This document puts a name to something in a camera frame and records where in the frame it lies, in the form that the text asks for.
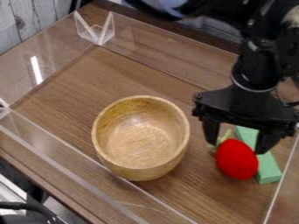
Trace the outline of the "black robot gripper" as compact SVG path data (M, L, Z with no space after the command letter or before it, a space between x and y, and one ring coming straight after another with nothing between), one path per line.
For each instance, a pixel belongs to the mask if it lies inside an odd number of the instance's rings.
M192 115L202 121L206 141L211 145L218 143L223 123L260 130L255 147L258 155L266 154L284 137L295 134L298 110L270 93L248 92L231 85L199 92L192 100Z

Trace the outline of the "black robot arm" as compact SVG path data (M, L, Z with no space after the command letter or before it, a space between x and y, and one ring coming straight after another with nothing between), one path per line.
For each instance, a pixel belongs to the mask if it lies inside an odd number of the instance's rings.
M259 130L255 153L267 153L295 134L299 101L286 101L279 84L299 76L299 0L124 0L167 21L208 17L240 32L231 85L194 96L192 115L206 141L216 143L220 125Z

